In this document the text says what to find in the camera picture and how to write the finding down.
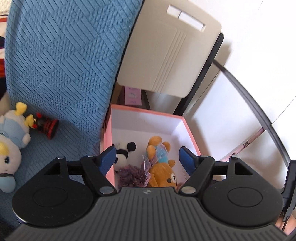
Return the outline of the pink storage box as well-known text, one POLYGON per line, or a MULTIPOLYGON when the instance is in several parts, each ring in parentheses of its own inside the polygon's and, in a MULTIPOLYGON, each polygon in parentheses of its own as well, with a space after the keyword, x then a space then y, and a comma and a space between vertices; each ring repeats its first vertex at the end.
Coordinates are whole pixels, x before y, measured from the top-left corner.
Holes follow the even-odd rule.
POLYGON ((177 184, 184 184, 189 175, 179 161, 180 147, 187 147, 197 156, 201 152, 186 120, 181 116, 112 104, 101 132, 100 152, 113 144, 134 142, 137 148, 128 155, 128 161, 139 167, 149 139, 153 136, 160 136, 170 143, 168 158, 176 161, 173 171, 177 184))

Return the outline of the panda plush toy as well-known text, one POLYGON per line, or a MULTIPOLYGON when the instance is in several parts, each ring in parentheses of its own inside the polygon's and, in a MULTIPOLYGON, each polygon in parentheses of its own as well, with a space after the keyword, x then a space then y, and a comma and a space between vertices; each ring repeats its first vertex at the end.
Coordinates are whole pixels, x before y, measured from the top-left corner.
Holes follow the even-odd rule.
POLYGON ((131 152, 134 152, 137 148, 135 142, 118 143, 113 145, 116 149, 116 159, 114 162, 114 170, 118 172, 121 168, 128 165, 128 156, 131 152))

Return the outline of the orange bear plush toy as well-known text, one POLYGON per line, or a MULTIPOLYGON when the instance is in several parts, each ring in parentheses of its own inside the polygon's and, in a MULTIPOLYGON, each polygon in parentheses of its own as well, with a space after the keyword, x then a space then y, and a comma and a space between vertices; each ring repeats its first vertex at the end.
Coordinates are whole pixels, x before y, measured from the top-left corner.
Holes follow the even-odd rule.
POLYGON ((177 189, 177 177, 173 171, 176 161, 169 160, 170 150, 171 144, 163 142, 160 136, 153 136, 149 139, 146 148, 147 158, 151 163, 148 187, 173 187, 177 189))

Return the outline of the blue textured bed cover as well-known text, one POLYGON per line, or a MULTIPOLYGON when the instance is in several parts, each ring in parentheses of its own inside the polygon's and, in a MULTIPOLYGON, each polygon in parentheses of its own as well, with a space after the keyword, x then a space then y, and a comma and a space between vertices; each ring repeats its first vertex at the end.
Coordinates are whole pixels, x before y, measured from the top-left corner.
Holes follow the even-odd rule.
POLYGON ((100 152, 100 131, 142 1, 12 1, 6 29, 11 105, 56 118, 55 136, 31 130, 15 174, 20 188, 56 157, 100 152))

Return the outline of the red black figurine toy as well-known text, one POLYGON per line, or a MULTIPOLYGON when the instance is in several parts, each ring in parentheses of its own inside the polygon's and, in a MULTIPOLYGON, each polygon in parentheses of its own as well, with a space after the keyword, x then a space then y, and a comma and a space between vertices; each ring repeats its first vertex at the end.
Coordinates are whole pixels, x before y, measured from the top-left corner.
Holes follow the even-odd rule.
POLYGON ((32 128, 44 133, 50 140, 54 137, 59 126, 58 119, 51 119, 41 113, 36 113, 33 120, 34 123, 32 128))

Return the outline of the white blue penguin plush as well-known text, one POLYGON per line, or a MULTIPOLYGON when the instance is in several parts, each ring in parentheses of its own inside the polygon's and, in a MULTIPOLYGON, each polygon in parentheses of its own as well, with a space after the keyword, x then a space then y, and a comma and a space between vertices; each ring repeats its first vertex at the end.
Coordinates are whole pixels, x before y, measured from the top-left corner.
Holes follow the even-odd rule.
POLYGON ((22 155, 30 140, 30 127, 34 124, 33 115, 24 117, 27 105, 18 102, 16 109, 1 116, 1 191, 11 193, 15 190, 14 174, 18 170, 22 155))

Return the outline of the pink paper card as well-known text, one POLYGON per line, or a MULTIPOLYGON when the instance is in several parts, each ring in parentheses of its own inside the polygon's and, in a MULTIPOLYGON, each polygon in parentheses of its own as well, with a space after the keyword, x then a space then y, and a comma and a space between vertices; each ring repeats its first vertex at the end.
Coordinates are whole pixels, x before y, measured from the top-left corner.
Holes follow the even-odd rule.
POLYGON ((142 92, 140 89, 124 87, 125 105, 141 106, 142 104, 142 92))

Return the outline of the black metal chair frame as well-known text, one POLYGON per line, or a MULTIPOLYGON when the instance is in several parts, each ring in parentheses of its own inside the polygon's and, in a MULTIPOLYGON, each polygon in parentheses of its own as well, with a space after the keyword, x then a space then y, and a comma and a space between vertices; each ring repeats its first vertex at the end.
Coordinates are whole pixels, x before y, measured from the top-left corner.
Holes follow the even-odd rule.
POLYGON ((180 100, 173 114, 177 116, 182 116, 184 114, 185 110, 189 106, 189 103, 193 99, 195 93, 200 87, 202 81, 204 80, 209 68, 211 67, 211 65, 215 65, 229 80, 229 82, 234 86, 234 88, 238 91, 241 97, 245 100, 245 102, 247 103, 249 108, 252 110, 252 112, 256 116, 261 126, 268 131, 275 146, 279 150, 285 165, 288 166, 291 161, 291 158, 286 148, 284 147, 282 141, 280 140, 280 137, 278 136, 274 127, 272 126, 271 120, 268 118, 268 116, 263 111, 263 109, 259 106, 259 104, 255 101, 255 99, 251 96, 251 94, 243 87, 243 85, 224 66, 222 66, 217 60, 215 60, 215 57, 222 45, 223 40, 224 40, 224 35, 220 33, 192 89, 190 90, 189 94, 186 97, 180 100))

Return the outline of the purple floral fabric scrunchie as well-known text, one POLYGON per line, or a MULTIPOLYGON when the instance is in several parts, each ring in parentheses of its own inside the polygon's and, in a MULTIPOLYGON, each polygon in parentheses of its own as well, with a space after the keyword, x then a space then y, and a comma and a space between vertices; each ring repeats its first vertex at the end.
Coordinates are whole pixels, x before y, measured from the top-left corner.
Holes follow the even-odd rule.
POLYGON ((142 156, 141 166, 127 165, 120 168, 117 172, 119 180, 118 187, 146 187, 149 183, 151 175, 149 169, 152 167, 148 157, 142 156))

